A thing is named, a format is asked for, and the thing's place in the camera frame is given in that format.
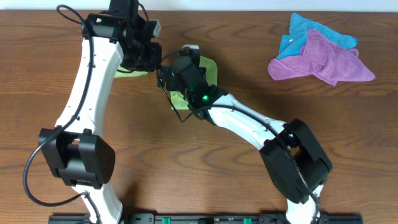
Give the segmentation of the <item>green microfiber cloth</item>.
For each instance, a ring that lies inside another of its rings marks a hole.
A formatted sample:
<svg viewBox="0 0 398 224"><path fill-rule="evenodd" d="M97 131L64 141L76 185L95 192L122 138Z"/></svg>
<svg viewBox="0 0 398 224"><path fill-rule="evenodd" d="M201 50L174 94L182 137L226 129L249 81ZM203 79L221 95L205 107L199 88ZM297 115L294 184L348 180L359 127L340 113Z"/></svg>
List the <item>green microfiber cloth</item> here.
<svg viewBox="0 0 398 224"><path fill-rule="evenodd" d="M214 60L201 56L200 67L206 68L206 80L209 85L217 85L218 67ZM188 110L188 103L184 100L183 95L178 91L170 91L171 102L176 110Z"/></svg>

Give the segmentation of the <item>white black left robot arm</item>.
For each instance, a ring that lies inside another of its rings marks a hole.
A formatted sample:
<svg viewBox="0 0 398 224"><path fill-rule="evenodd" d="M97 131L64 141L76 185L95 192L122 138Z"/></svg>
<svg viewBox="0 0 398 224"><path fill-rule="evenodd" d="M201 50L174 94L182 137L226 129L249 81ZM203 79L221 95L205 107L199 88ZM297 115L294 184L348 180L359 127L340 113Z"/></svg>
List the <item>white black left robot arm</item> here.
<svg viewBox="0 0 398 224"><path fill-rule="evenodd" d="M103 139L115 74L153 72L161 60L154 42L160 23L140 16L142 10L137 0L112 0L108 10L81 19L82 53L70 97L55 127L39 134L52 175L82 198L90 223L119 223L123 214L110 182L116 155Z"/></svg>

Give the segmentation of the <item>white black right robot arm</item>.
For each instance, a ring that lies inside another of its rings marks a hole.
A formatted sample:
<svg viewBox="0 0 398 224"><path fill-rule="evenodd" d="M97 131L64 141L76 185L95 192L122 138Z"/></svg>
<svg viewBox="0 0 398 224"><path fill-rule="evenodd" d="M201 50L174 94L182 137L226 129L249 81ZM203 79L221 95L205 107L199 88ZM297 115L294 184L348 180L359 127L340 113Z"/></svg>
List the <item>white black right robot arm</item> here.
<svg viewBox="0 0 398 224"><path fill-rule="evenodd" d="M156 75L163 92L182 94L191 116L237 134L259 151L272 183L287 199L289 223L320 221L320 192L333 166L307 124L286 123L244 106L227 90L210 85L189 56L159 65Z"/></svg>

